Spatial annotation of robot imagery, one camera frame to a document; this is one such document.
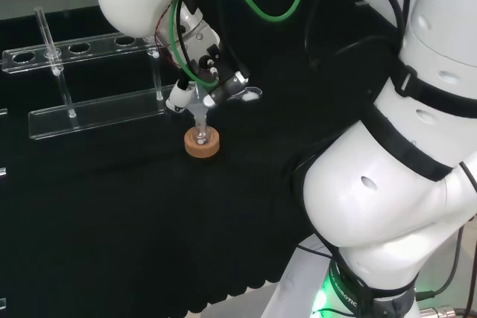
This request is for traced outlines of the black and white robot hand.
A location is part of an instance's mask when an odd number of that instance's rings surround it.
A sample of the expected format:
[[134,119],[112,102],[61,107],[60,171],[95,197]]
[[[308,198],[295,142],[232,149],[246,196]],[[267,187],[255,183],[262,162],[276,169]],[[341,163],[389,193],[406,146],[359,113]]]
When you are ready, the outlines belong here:
[[210,46],[197,60],[191,59],[191,65],[194,74],[212,86],[200,85],[182,71],[166,100],[167,108],[173,112],[182,112],[196,103],[213,108],[242,92],[248,82],[217,45]]

